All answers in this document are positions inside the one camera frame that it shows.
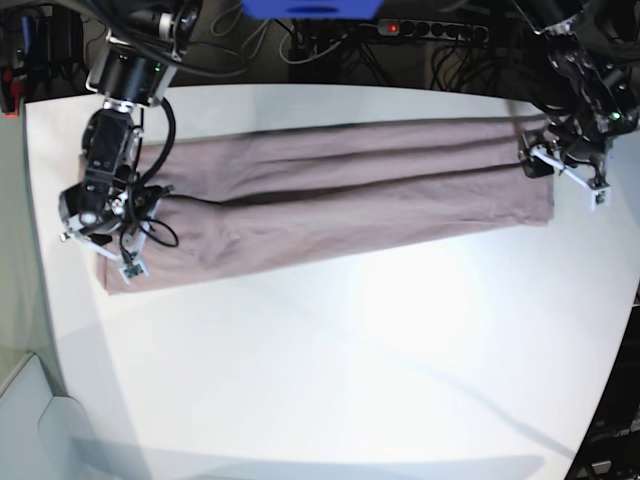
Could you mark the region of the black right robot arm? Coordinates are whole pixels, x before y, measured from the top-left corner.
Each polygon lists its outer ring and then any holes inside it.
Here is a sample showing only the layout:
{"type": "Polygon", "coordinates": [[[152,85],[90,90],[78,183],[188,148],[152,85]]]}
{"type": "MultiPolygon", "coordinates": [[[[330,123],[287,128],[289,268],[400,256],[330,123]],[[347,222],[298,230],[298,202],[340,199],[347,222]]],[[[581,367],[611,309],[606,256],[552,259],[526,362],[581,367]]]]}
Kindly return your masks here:
{"type": "Polygon", "coordinates": [[[90,117],[81,141],[83,174],[59,196],[62,240],[73,239],[113,262],[124,281],[147,274],[142,249],[149,240],[176,248],[178,237],[156,234],[155,211],[172,189],[153,186],[175,142],[177,126],[165,97],[177,71],[228,78],[234,70],[206,70],[184,63],[202,11],[200,1],[89,1],[87,9],[107,28],[106,44],[86,80],[103,103],[90,117]],[[161,108],[168,135],[144,173],[144,112],[161,108]]]}

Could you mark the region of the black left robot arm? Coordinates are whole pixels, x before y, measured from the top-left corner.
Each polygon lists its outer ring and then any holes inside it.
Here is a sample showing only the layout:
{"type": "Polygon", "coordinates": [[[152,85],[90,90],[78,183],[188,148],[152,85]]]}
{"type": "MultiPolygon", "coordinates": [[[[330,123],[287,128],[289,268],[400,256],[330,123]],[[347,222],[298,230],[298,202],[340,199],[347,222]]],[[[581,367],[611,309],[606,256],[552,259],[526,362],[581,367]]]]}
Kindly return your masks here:
{"type": "Polygon", "coordinates": [[[569,81],[577,105],[547,113],[545,128],[524,133],[519,160],[529,178],[566,175],[587,192],[591,210],[610,202],[607,169],[614,140],[639,129],[639,103],[625,68],[633,60],[608,43],[589,47],[580,32],[597,15],[594,1],[516,1],[548,45],[554,71],[569,81]]]}

